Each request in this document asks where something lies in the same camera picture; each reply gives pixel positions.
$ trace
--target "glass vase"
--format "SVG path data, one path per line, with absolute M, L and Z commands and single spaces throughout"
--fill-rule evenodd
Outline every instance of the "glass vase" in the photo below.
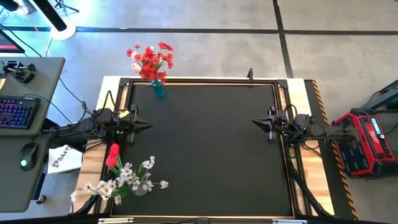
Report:
M 142 188 L 142 186 L 144 186 L 144 184 L 145 184 L 144 181 L 142 181 L 142 182 L 139 184 L 137 190 L 132 190 L 132 194 L 134 194 L 135 196 L 144 196 L 144 195 L 148 192 L 148 189 L 147 189 L 147 190 L 144 190 L 144 189 Z
M 161 98 L 165 95 L 164 87 L 160 79 L 151 81 L 152 87 L 154 88 L 155 96 Z

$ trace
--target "rgb keyboard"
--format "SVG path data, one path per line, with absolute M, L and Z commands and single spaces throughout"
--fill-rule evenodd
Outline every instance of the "rgb keyboard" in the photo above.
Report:
M 0 128 L 29 129 L 40 99 L 0 96 Z

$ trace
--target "wooden board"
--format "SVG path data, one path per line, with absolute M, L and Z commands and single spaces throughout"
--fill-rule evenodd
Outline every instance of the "wooden board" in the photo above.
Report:
M 97 102 L 97 109 L 102 108 L 106 93 L 108 90 L 111 90 L 114 98 L 118 92 L 118 86 L 120 78 L 137 78 L 140 77 L 104 77 L 103 84 L 101 87 L 101 91 L 99 93 L 99 98 Z M 193 77 L 170 77 L 170 78 L 186 78 L 192 79 Z M 214 79 L 235 79 L 235 78 L 214 78 Z M 240 80 L 247 80 L 247 78 L 237 78 Z M 261 80 L 275 80 L 273 78 L 260 78 Z M 290 102 L 297 107 L 298 113 L 311 114 L 310 105 L 307 98 L 307 92 L 304 85 L 304 80 L 302 79 L 288 79 L 289 85 L 289 95 Z M 282 100 L 282 106 L 286 106 L 286 102 Z M 109 100 L 105 106 L 106 108 L 113 109 L 112 102 Z M 311 147 L 317 146 L 316 141 L 309 141 L 307 145 Z M 102 162 L 105 157 L 105 145 L 100 145 L 93 149 L 90 149 L 85 153 L 82 168 L 80 171 L 80 175 L 78 178 L 78 183 L 76 185 L 76 191 L 79 193 L 84 193 L 84 186 L 87 182 L 92 184 L 97 183 L 100 180 L 100 173 L 102 169 Z M 294 156 L 294 151 L 290 150 L 291 156 Z M 331 198 L 329 194 L 327 179 L 325 175 L 325 171 L 323 169 L 322 159 L 313 151 L 308 151 L 306 149 L 301 149 L 301 155 L 304 166 L 305 178 L 307 181 L 308 188 L 311 190 L 312 194 L 314 194 L 315 198 L 321 203 L 323 208 L 329 212 L 330 214 L 334 214 L 333 206 L 331 203 Z M 294 166 L 297 168 L 297 161 L 293 160 Z M 304 197 L 302 191 L 296 184 L 296 192 L 298 197 L 298 204 L 300 210 L 303 214 L 305 214 L 305 206 L 304 206 Z M 75 204 L 75 211 L 81 208 L 83 204 L 86 202 L 88 197 L 79 197 L 77 198 Z M 101 203 L 100 212 L 104 210 L 105 203 Z

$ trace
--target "flower bouquet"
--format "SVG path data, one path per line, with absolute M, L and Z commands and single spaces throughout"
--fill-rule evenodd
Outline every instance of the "flower bouquet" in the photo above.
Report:
M 167 62 L 169 69 L 173 68 L 174 64 L 173 54 L 169 53 L 173 51 L 173 47 L 163 42 L 159 42 L 158 45 L 160 50 L 157 53 L 153 51 L 153 47 L 146 47 L 145 52 L 140 54 L 138 52 L 140 45 L 135 45 L 136 50 L 128 49 L 126 53 L 133 61 L 131 68 L 139 73 L 142 79 L 150 80 L 155 95 L 160 98 L 165 95 L 163 85 L 167 73 L 160 72 L 159 69 L 165 65 L 165 62 Z
M 85 185 L 87 194 L 81 194 L 80 196 L 100 195 L 103 200 L 114 197 L 115 204 L 119 205 L 121 204 L 122 198 L 131 192 L 134 195 L 143 196 L 148 191 L 152 191 L 154 185 L 160 185 L 161 189 L 165 189 L 169 186 L 168 182 L 162 180 L 160 183 L 152 183 L 152 181 L 149 180 L 149 170 L 154 164 L 155 157 L 151 156 L 150 160 L 144 161 L 137 171 L 131 169 L 132 164 L 130 163 L 126 163 L 123 166 L 119 155 L 119 146 L 113 144 L 109 156 L 106 159 L 106 165 L 118 177 L 115 178 L 115 180 L 109 180 L 107 182 L 101 180 L 97 185 L 87 183 Z M 74 193 L 71 194 L 72 202 L 75 202 L 77 197 L 79 197 L 79 195 L 74 191 Z

